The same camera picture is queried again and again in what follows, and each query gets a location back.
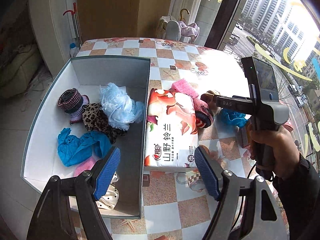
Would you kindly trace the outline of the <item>person right forearm dark sleeve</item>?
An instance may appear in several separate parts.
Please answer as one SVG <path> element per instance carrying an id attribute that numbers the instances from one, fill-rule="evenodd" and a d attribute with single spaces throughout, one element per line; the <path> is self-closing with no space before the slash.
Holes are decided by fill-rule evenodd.
<path id="1" fill-rule="evenodd" d="M 299 158 L 289 178 L 274 178 L 273 186 L 283 204 L 290 239 L 319 239 L 319 175 L 311 163 Z"/>

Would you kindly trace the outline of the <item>person right hand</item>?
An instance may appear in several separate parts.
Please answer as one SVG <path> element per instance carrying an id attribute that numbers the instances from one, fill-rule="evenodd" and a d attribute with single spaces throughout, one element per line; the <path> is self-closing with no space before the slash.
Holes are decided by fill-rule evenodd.
<path id="1" fill-rule="evenodd" d="M 280 126 L 277 131 L 255 131 L 252 124 L 249 124 L 248 132 L 251 137 L 249 149 L 251 159 L 254 160 L 258 152 L 255 149 L 255 142 L 272 147 L 275 158 L 274 165 L 259 166 L 259 168 L 271 170 L 282 180 L 288 179 L 298 166 L 300 159 L 300 153 L 290 132 L 283 126 Z"/>

